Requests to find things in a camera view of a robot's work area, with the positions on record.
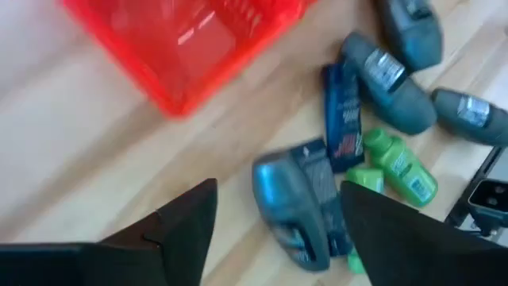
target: wooden floor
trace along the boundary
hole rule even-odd
[[[508,107],[508,2],[433,0],[445,59],[415,79]],[[50,0],[0,2],[0,242],[95,241],[208,177],[220,182],[203,285],[367,285],[343,260],[309,274],[278,247],[252,197],[261,153],[323,133],[321,66],[370,0],[319,0],[193,118],[167,120]],[[364,128],[383,126],[369,112]],[[443,219],[490,149],[440,128],[406,137],[438,179]]]

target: bottle cap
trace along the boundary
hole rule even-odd
[[[387,133],[380,128],[370,130],[364,135],[365,147],[373,153],[383,153],[387,151],[392,141],[393,140],[388,137]]]

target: green plastic bottle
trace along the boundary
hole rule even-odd
[[[352,168],[346,173],[346,180],[379,194],[384,193],[383,170],[376,168]]]
[[[411,205],[423,207],[434,199],[436,179],[400,137],[373,129],[365,134],[364,144],[373,165],[384,171],[388,183]]]
[[[383,171],[374,168],[352,168],[346,173],[346,180],[371,189],[379,194],[384,193]],[[353,249],[348,255],[349,270],[355,274],[365,274],[364,264]]]

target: plastic container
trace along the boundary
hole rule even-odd
[[[434,199],[436,179],[400,137],[373,129],[364,135],[364,144],[373,165],[383,170],[391,186],[411,205],[423,207]]]
[[[63,0],[167,114],[185,116],[310,0]]]

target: red plastic basket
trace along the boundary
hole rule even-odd
[[[309,0],[63,0],[171,116],[196,110]]]

